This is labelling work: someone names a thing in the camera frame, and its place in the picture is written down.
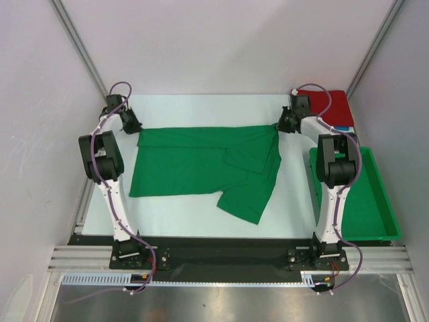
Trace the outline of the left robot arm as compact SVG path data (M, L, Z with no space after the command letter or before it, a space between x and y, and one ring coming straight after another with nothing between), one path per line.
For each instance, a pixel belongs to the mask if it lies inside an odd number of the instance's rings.
M99 117L99 124L90 134L80 136L78 145L84 171L103 194L113 226L113 249L110 269L141 269L147 263L148 252L136 240L138 231L132 228L127 216L127 207L121 177L125 164L115 134L124 131L127 135L139 133L141 123L130 108L127 97L120 94L107 95L107 106Z

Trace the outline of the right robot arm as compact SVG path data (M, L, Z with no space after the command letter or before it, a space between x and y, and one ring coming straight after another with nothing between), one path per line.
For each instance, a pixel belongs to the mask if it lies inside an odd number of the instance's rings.
M343 213L348 193L361 173L361 153L354 133L340 131L311 112L310 98L289 95L276 126L284 133L299 133L316 147L316 177L322 188L316 230L307 250L288 251L290 270L329 270L334 261L346 260L342 250Z

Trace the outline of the green t shirt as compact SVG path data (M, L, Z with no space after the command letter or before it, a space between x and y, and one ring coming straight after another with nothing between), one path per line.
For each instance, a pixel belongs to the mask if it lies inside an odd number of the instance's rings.
M143 130L130 197L220 193L217 207L258 224L282 158L275 125Z

